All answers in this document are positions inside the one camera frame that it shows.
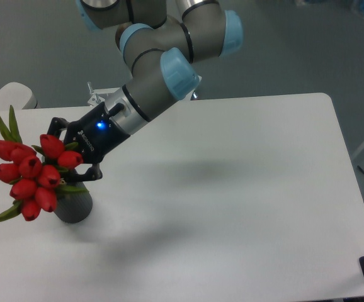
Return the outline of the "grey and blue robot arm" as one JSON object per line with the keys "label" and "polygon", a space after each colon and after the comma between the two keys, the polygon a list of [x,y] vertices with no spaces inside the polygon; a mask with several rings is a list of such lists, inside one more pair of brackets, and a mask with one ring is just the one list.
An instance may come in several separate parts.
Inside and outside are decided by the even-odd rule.
{"label": "grey and blue robot arm", "polygon": [[165,1],[78,1],[86,26],[117,27],[118,48],[132,78],[76,121],[54,118],[48,133],[75,143],[84,174],[68,168],[68,183],[101,178],[100,162],[119,144],[184,99],[200,79],[192,65],[238,51],[244,31],[240,17],[218,1],[178,1],[179,20]]}

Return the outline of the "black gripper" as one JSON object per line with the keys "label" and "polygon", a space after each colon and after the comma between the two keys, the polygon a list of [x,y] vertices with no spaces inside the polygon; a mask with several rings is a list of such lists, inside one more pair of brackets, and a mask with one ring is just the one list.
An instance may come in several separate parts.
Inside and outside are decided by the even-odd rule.
{"label": "black gripper", "polygon": [[103,178],[99,163],[106,154],[130,137],[111,121],[124,109],[123,106],[115,106],[108,111],[104,106],[96,106],[79,120],[70,123],[64,118],[52,118],[47,134],[60,137],[66,130],[64,143],[77,142],[76,152],[82,155],[85,164],[92,164],[83,174],[75,169],[66,172],[63,177],[65,182],[89,182]]}

